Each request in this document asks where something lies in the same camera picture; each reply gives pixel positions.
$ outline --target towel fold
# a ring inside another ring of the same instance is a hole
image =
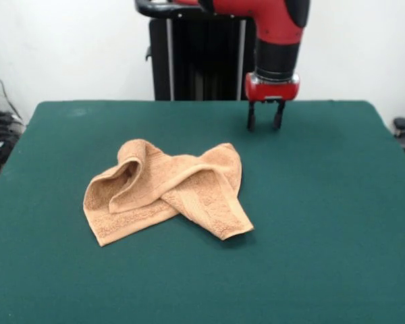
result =
[[[131,140],[117,160],[92,179],[84,196],[84,212],[101,246],[178,213],[221,240],[253,230],[237,199],[242,164],[231,144],[200,157],[172,157],[145,140]]]

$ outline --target crumpled towel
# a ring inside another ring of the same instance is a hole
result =
[[[242,164],[231,144],[200,157],[172,157],[145,140],[131,140],[117,159],[118,165],[92,179],[84,196],[101,246],[178,213],[221,240],[253,230],[237,199]]]

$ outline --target green tablecloth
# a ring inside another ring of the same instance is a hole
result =
[[[43,103],[0,176],[0,323],[405,324],[405,154],[363,102]],[[144,138],[241,154],[255,230],[182,216],[100,248],[92,176]]]

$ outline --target black knob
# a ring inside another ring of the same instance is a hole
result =
[[[405,131],[405,118],[399,117],[395,118],[393,121],[394,127],[396,127],[397,130],[403,132]]]

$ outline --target orange towel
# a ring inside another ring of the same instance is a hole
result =
[[[200,157],[172,157],[147,141],[131,140],[117,159],[117,166],[93,178],[84,197],[101,246],[178,213],[221,240],[253,230],[237,199],[242,164],[231,144]]]

